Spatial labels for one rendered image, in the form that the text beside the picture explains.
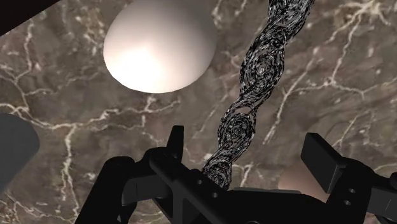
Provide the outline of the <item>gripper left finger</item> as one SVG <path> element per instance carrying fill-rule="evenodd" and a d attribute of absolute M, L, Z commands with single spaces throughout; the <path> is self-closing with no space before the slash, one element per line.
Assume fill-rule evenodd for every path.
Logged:
<path fill-rule="evenodd" d="M 152 199 L 171 224 L 234 224 L 230 194 L 182 164 L 184 128 L 173 126 L 166 146 L 135 162 L 108 159 L 75 224 L 127 224 L 137 203 Z"/>

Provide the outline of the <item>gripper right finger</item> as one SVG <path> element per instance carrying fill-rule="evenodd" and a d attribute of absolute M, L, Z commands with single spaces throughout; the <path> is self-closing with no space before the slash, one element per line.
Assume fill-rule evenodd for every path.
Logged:
<path fill-rule="evenodd" d="M 337 224 L 363 224 L 366 213 L 397 224 L 397 172 L 386 178 L 364 163 L 343 157 L 317 133 L 308 133 L 300 155 L 325 193 Z"/>

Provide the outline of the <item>black white swirl twisted object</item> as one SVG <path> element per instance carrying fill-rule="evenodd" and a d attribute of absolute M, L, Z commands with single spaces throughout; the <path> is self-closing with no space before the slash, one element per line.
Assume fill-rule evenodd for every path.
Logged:
<path fill-rule="evenodd" d="M 251 144 L 256 113 L 270 97 L 284 71 L 286 45 L 299 33 L 315 0 L 269 0 L 268 20 L 255 38 L 240 66 L 239 96 L 222 116 L 217 135 L 218 150 L 202 172 L 220 188 L 232 182 L 232 164 Z"/>

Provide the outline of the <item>white egg-shaped object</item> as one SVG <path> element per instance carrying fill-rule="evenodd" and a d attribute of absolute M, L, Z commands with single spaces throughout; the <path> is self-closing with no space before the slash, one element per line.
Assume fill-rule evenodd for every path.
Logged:
<path fill-rule="evenodd" d="M 111 23 L 103 59 L 123 86 L 168 93 L 205 73 L 216 42 L 216 26 L 204 0 L 133 0 Z"/>

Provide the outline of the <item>grey rounded object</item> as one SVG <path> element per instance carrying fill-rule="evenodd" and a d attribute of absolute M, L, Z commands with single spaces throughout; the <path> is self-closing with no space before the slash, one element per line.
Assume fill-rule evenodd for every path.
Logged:
<path fill-rule="evenodd" d="M 39 150 L 32 124 L 19 116 L 0 113 L 0 194 Z"/>

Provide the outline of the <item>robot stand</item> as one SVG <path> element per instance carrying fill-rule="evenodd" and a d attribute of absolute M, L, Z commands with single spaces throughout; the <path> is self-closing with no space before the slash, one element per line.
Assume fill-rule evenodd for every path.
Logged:
<path fill-rule="evenodd" d="M 0 36 L 60 0 L 0 0 Z"/>

